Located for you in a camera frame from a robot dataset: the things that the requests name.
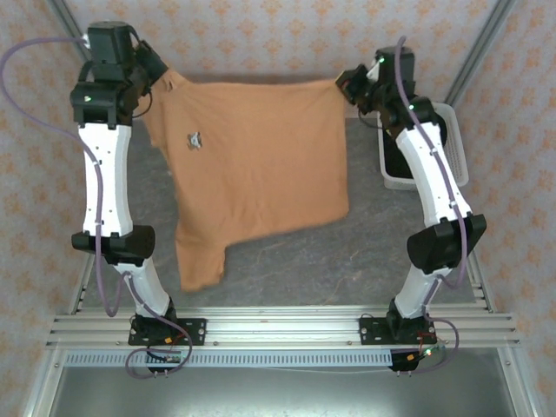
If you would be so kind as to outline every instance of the small logo on shirt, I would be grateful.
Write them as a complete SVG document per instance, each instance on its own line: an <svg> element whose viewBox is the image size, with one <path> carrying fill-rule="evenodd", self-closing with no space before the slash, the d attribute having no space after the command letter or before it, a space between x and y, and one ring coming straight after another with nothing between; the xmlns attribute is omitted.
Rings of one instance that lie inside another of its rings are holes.
<svg viewBox="0 0 556 417"><path fill-rule="evenodd" d="M202 147L201 132L195 132L188 135L188 147L189 150L196 150Z"/></svg>

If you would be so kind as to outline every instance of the wallpaper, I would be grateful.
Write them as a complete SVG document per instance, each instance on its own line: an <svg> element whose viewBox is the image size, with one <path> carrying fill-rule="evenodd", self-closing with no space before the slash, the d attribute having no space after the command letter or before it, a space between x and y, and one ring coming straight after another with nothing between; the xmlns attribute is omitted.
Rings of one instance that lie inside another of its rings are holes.
<svg viewBox="0 0 556 417"><path fill-rule="evenodd" d="M467 195L488 229L479 253L513 311L556 410L556 7L521 0L457 108Z"/></svg>
<svg viewBox="0 0 556 417"><path fill-rule="evenodd" d="M42 0L0 2L0 53L37 36L62 36ZM8 90L30 113L76 131L69 92L79 62L69 46L17 53ZM66 138L26 122L0 96L0 415L20 416L54 314L70 304L83 264L70 235L85 210L83 157Z"/></svg>
<svg viewBox="0 0 556 417"><path fill-rule="evenodd" d="M495 0L68 0L82 30L133 25L185 76L336 77L402 34L418 94L444 100Z"/></svg>

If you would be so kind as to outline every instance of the patterned wallpaper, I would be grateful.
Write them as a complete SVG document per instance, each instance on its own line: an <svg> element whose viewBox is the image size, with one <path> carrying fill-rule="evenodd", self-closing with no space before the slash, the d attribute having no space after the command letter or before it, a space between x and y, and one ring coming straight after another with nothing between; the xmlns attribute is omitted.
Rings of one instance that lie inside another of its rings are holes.
<svg viewBox="0 0 556 417"><path fill-rule="evenodd" d="M457 108L480 259L556 410L556 7L521 0Z"/></svg>
<svg viewBox="0 0 556 417"><path fill-rule="evenodd" d="M444 100L496 3L495 0L67 2L82 30L99 20L128 22L186 76L335 77L361 62L370 63L378 48L395 45L400 35L406 34L407 46L413 47L417 56L417 92L437 101Z"/></svg>
<svg viewBox="0 0 556 417"><path fill-rule="evenodd" d="M36 36L62 36L43 0L0 2L0 53ZM8 90L33 115L76 129L69 92L79 62L71 46L30 47L5 71ZM20 416L53 315L62 313L83 255L70 245L85 210L82 153L26 122L0 96L0 415Z"/></svg>

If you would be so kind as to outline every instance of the plastic basket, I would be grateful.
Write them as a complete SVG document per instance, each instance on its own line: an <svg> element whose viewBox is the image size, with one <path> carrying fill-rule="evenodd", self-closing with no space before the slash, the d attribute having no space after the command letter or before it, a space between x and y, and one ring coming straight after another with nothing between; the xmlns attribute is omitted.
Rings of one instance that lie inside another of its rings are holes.
<svg viewBox="0 0 556 417"><path fill-rule="evenodd" d="M455 111L452 107L444 103L433 103L434 110L446 121L447 141L444 146L444 153L448 160L448 165L452 170L452 175L458 187L463 187L469 181L469 173L467 172L466 155L463 151L463 143L461 142L460 127ZM377 123L380 126L381 120L377 117ZM386 164L384 162L384 145L382 143L382 129L379 129L379 154L381 160L381 173L384 177L384 186L387 189L417 189L413 178L396 178L390 176L386 172Z"/></svg>

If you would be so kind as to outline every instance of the purple cable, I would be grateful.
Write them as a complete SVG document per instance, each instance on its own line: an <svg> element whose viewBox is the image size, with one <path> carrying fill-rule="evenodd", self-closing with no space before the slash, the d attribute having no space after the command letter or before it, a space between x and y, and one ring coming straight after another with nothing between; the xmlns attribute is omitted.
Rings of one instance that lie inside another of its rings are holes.
<svg viewBox="0 0 556 417"><path fill-rule="evenodd" d="M407 95L406 95L406 91L403 89L403 80L401 78L401 68L400 68L400 57L401 57L401 48L402 48L405 41L406 41L405 36L402 36L398 40L398 43L396 44L395 53L394 53L394 73L395 73L395 78L396 78L396 86L398 87L398 91L400 93L400 98L403 101L403 104L406 106L407 112L408 112L409 116L411 117L411 120L415 124L415 128L417 128L417 130L419 130L419 133L421 134L421 136L423 136L423 139L425 139L425 142L427 142L428 147L431 149L431 151L433 151L434 143L433 143L433 141L431 141L430 137L428 137L427 132L423 129L423 127L421 126L421 124L419 122L419 119L417 118L417 116L415 115L413 110L411 109L409 99L407 98ZM449 288L456 289L463 282L464 277L465 277L465 273L466 273L467 232L466 232L465 223L463 222L463 215L461 215L460 208L458 207L457 203L455 202L455 195L453 194L452 184L450 184L450 180L448 178L448 173L447 173L446 167L444 166L444 162L440 159L440 156L439 156L438 152L432 152L432 153L434 155L434 159L438 163L438 167L439 167L440 172L442 174L442 178L444 180L444 183L446 184L446 190L447 190L448 196L450 197L450 202L454 202L453 211L455 212L455 214L458 218L458 223L460 225L461 264L460 264L460 273L458 275L458 279L456 280L455 284L452 284L452 283L448 282L448 280L446 280L445 277L443 277L443 276L441 277L442 281ZM403 373L403 374L424 374L426 372L432 372L432 371L435 371L435 370L437 370L441 367L444 367L445 365L447 365L449 362L451 362L453 360L455 355L458 353L458 349L460 348L460 332L454 326L454 324L450 320L447 320L447 319L433 318L430 315L428 315L428 312L426 311L426 308L427 308L426 305L433 298L434 291L436 290L437 287L438 287L438 281L435 281L433 286L431 287L431 290L429 291L429 293L427 295L427 298L425 299L425 302L424 302L424 306L425 306L424 307L424 310L425 310L424 311L424 317L427 321L430 321L430 322L439 321L439 322L442 322L442 323L446 323L448 326L450 326L453 329L453 334L455 336L455 343L453 345L453 351L441 363L438 363L438 364L436 364L432 367L426 367L424 369L417 369L417 370L415 370L411 373L406 372L406 373Z"/></svg>
<svg viewBox="0 0 556 417"><path fill-rule="evenodd" d="M102 233L101 223L102 223L102 215L103 215L103 175L102 175L100 166L98 165L98 161L95 158L95 154L93 154L93 152L90 150L90 148L87 146L87 144L78 135L73 134L71 132L68 132L67 130L57 128L56 126L52 126L51 124L48 124L48 123L46 123L46 122L44 122L40 119L37 119L33 115L30 115L29 113L27 113L21 107L19 107L19 105L11 97L10 93L8 93L8 90L6 89L5 81L4 81L4 78L3 78L3 72L6 68L6 63L11 58L11 56L13 56L19 50L21 50L23 48L26 48L28 46L31 46L31 45L37 45L39 43L62 43L62 42L84 43L85 41L80 37L39 37L37 39L29 39L27 41L17 43L16 45L9 48L2 55L2 59L0 59L0 90L2 91L4 96L6 97L6 100L8 100L8 103L10 103L12 105L12 107L15 110L17 110L22 116L27 117L32 122L35 122L36 124L39 124L40 126L43 126L46 129L52 130L53 132L56 132L59 135L66 136L70 139L73 139L74 141L79 143L79 145L83 148L83 151L85 152L85 154L87 154L89 159L93 162L94 167L95 167L96 180L97 180L97 184L98 184L98 197L96 198L96 219L95 219L95 223L96 223L96 236L95 236L96 284L98 286L98 293L101 297L101 300L103 301L104 311L106 311L106 314L109 317L114 317L116 315L117 311L118 311L118 308L120 306L120 300L122 298L121 295L122 295L123 279L121 279L118 282L118 287L117 287L117 291L116 291L115 306L114 306L114 308L110 308L110 306L108 304L108 301L106 300L106 295L104 293L104 282L103 282L103 275L102 275L102 272L101 272L101 266L102 266L102 264L101 264L101 259L102 259L102 253L101 253L101 233Z"/></svg>
<svg viewBox="0 0 556 417"><path fill-rule="evenodd" d="M400 68L400 56L401 56L401 47L403 46L404 42L406 41L406 37L402 36L396 45L396 50L394 53L394 73L396 78L396 86L398 87L398 91L400 92L400 98L403 101L404 106L407 108L407 113L411 117L411 120L415 124L415 128L419 130L425 142L427 142L428 147L433 151L434 143L431 141L430 137L428 137L427 132L421 126L419 119L415 115L414 111L410 107L409 99L407 98L406 91L403 89L403 80L401 78L401 68ZM446 277L441 277L442 281L451 289L459 288L465 278L466 274L466 267L467 267L467 231L465 223L463 222L463 215L461 214L460 208L458 204L455 202L455 195L453 194L452 184L450 184L450 180L448 178L448 173L446 167L444 166L444 162L440 159L438 152L433 152L434 159L438 163L438 168L442 174L442 178L444 179L444 183L446 184L446 190L448 196L450 197L450 202L454 202L453 211L455 212L456 217L458 218L458 224L460 225L460 234L461 234L461 264L460 264L460 271L458 274L458 278L455 284L449 282Z"/></svg>
<svg viewBox="0 0 556 417"><path fill-rule="evenodd" d="M175 324L174 322L165 319L164 317L161 317L160 315L158 315L152 308L150 308L147 304L145 304L145 302L143 301L143 299L141 298L141 296L137 293L136 290L136 286L133 283L133 277L130 273L124 273L123 276L128 276L129 280L128 280L128 284L129 284L129 291L131 292L131 294L134 296L134 298L137 300L137 302L139 304L142 305L142 307L147 310L147 312L152 315L153 317L155 317L158 321L161 321L162 323L171 326L172 328L175 328L178 332L180 332L180 334L183 334L184 337L187 338L188 343L189 343L189 351L188 354L186 355L185 359L183 359L183 361L181 361L179 363L179 365L177 365L176 367L170 369L169 371L165 371L164 374L165 375L170 375L173 374L174 372L179 371L180 369L182 369L182 367L189 361L189 358L191 357L191 354L193 353L193 341L191 340L191 337L189 336L188 332L185 331L184 328L182 328L180 325ZM125 370L128 373L129 376L131 376L132 378L136 378L138 380L148 380L150 378L156 378L156 376L158 375L158 373L154 373L154 374L138 374L136 373L132 367L129 366L129 362L131 361L131 357L134 354L138 354L140 352L149 352L149 353L154 353L154 354L174 354L175 350L170 350L170 349L160 349L160 348L152 348L152 347L139 347L138 349L133 350L128 357L125 360Z"/></svg>

